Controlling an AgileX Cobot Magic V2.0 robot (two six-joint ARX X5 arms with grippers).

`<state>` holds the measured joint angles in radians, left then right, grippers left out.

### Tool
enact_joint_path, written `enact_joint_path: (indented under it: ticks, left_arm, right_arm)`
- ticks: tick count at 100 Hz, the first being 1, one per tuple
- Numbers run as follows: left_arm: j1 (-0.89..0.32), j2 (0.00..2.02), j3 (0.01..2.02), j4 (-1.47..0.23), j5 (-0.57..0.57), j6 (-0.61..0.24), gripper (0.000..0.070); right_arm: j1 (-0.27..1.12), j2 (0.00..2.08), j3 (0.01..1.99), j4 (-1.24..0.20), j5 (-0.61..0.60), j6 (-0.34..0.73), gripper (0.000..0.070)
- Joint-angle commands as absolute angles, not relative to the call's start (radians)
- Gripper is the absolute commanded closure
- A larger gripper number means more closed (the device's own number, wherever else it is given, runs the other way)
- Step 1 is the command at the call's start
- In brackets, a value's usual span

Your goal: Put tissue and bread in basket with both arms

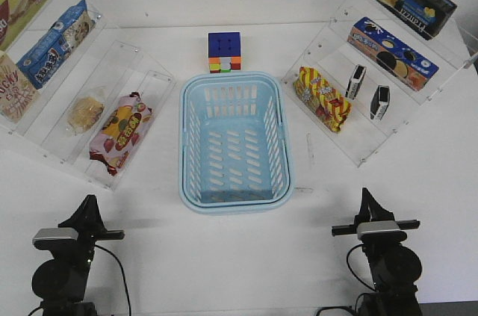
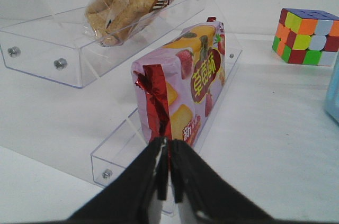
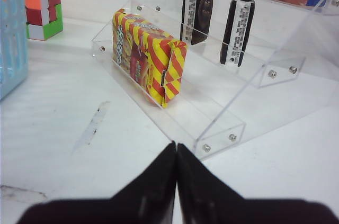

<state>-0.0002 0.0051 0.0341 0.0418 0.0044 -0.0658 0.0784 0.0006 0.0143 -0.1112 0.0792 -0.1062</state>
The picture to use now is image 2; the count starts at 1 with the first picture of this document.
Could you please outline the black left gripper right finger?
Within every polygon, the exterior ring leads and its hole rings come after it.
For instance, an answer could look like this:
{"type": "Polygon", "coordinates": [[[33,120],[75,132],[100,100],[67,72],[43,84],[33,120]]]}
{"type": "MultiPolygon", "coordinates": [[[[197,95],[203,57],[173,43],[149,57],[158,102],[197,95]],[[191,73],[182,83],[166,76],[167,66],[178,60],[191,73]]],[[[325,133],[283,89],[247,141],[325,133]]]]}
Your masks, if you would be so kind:
{"type": "Polygon", "coordinates": [[[171,179],[182,221],[272,221],[224,181],[186,142],[171,143],[171,179]]]}

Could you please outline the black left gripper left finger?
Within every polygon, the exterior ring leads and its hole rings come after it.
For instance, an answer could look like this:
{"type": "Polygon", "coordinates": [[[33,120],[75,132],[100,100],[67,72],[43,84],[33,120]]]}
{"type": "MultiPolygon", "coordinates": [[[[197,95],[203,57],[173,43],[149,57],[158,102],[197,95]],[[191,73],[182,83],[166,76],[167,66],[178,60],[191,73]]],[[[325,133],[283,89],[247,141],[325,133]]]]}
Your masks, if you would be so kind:
{"type": "Polygon", "coordinates": [[[70,221],[159,221],[167,199],[168,142],[154,139],[102,192],[70,221]]]}

